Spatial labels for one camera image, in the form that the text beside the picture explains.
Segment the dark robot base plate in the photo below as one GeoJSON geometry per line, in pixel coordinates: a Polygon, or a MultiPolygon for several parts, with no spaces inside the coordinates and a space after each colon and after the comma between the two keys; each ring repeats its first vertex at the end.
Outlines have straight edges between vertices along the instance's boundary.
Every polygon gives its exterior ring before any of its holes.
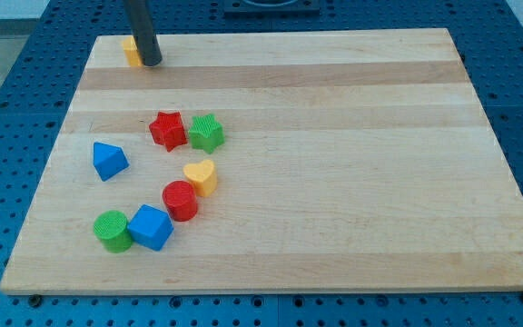
{"type": "Polygon", "coordinates": [[[315,14],[321,0],[222,0],[225,15],[315,14]]]}

